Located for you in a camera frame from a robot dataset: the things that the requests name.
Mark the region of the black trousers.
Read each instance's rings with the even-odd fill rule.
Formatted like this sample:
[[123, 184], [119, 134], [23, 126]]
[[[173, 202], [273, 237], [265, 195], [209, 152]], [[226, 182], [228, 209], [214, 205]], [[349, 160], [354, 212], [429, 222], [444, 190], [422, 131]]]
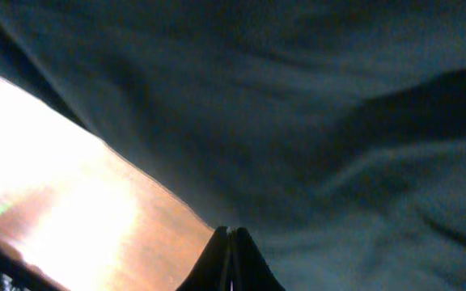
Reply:
[[0, 76], [289, 290], [466, 290], [466, 1], [0, 1]]

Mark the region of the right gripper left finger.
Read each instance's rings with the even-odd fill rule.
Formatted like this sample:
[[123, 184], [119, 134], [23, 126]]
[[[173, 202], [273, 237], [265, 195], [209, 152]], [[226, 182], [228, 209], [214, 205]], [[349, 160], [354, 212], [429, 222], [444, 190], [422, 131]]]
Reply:
[[227, 291], [231, 287], [228, 228], [218, 227], [176, 291]]

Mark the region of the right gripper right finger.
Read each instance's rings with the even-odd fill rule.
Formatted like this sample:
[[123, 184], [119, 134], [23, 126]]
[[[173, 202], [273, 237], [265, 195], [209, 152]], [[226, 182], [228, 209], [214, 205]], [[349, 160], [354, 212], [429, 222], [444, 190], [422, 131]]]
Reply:
[[285, 291], [246, 228], [231, 233], [233, 291]]

